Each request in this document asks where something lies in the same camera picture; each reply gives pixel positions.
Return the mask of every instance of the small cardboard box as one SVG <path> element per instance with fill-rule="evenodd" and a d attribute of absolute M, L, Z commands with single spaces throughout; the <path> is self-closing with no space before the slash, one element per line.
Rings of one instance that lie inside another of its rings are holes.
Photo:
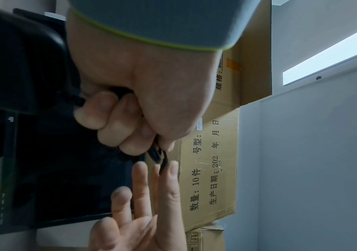
<path fill-rule="evenodd" d="M 225 251 L 223 229 L 205 226 L 186 233 L 187 251 Z"/>
<path fill-rule="evenodd" d="M 168 153 L 180 166 L 186 231 L 235 213 L 239 107 L 271 92 L 271 0 L 261 0 L 240 40 L 222 53 L 214 96 L 197 128 Z"/>

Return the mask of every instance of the yellow sleeve edge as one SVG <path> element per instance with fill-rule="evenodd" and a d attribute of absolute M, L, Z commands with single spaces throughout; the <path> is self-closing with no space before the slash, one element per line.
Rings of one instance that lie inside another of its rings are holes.
<path fill-rule="evenodd" d="M 230 49 L 232 46 L 234 45 L 229 45 L 223 48 L 208 48 L 208 47 L 196 47 L 196 46 L 188 46 L 188 45 L 178 45 L 178 44 L 174 44 L 174 43 L 167 43 L 167 42 L 161 42 L 161 41 L 156 41 L 156 40 L 152 40 L 149 38 L 143 38 L 143 37 L 139 37 L 139 36 L 135 36 L 132 34 L 128 34 L 125 33 L 123 31 L 118 31 L 116 29 L 113 29 L 111 27 L 105 26 L 103 24 L 100 24 L 94 20 L 91 20 L 89 18 L 87 18 L 86 16 L 84 16 L 82 13 L 78 12 L 76 9 L 71 8 L 71 11 L 79 18 L 81 18 L 82 20 L 86 21 L 87 23 L 101 29 L 104 30 L 106 32 L 109 33 L 113 33 L 115 35 L 119 35 L 125 38 L 129 38 L 129 39 L 133 39 L 133 40 L 137 40 L 137 41 L 141 41 L 144 43 L 149 43 L 149 44 L 153 44 L 153 45 L 158 45 L 158 46 L 163 46 L 163 47 L 169 47 L 169 48 L 173 48 L 173 49 L 181 49 L 181 50 L 195 50 L 195 51 L 209 51 L 209 52 L 216 52 L 219 50 L 227 50 Z"/>

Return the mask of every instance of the sleeve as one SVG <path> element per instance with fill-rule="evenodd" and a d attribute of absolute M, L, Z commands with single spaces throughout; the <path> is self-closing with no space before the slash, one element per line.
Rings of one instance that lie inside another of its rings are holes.
<path fill-rule="evenodd" d="M 260 0 L 70 0 L 74 14 L 116 35 L 172 48 L 232 47 Z"/>

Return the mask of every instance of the person's left hand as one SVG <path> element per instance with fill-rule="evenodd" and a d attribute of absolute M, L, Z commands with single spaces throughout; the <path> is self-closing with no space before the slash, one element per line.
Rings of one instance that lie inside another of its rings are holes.
<path fill-rule="evenodd" d="M 159 177 L 159 165 L 152 172 L 151 211 L 148 170 L 144 162 L 134 165 L 132 192 L 120 187 L 111 195 L 112 218 L 98 221 L 90 232 L 89 251 L 186 251 L 178 181 L 179 165 L 171 161 Z"/>

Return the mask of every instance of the skin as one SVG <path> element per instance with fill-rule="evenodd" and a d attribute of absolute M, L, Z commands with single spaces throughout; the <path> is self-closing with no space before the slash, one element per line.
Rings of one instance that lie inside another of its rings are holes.
<path fill-rule="evenodd" d="M 133 194 L 120 187 L 111 196 L 112 218 L 98 221 L 90 232 L 89 251 L 186 251 L 178 182 L 179 165 L 172 161 L 159 177 L 159 165 L 152 171 L 152 195 L 147 165 L 133 167 Z M 151 199 L 154 214 L 151 211 Z M 133 197 L 132 219 L 130 199 Z"/>
<path fill-rule="evenodd" d="M 171 151 L 208 107 L 221 51 L 196 52 L 151 45 L 67 17 L 67 40 L 81 76 L 83 107 L 74 112 L 99 141 L 129 155 L 145 153 L 158 137 Z M 134 91 L 121 100 L 111 86 Z"/>

